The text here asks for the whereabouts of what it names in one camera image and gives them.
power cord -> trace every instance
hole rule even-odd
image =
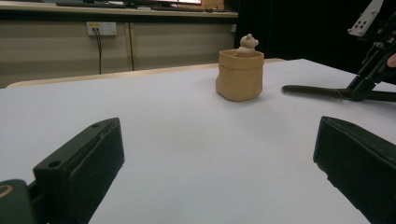
[[[102,39],[99,33],[99,28],[92,28],[95,33],[96,41],[99,49],[99,74],[102,74]]]

wall socket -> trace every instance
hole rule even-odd
[[[88,35],[95,35],[93,29],[99,29],[100,35],[117,35],[117,24],[115,22],[87,21]]]

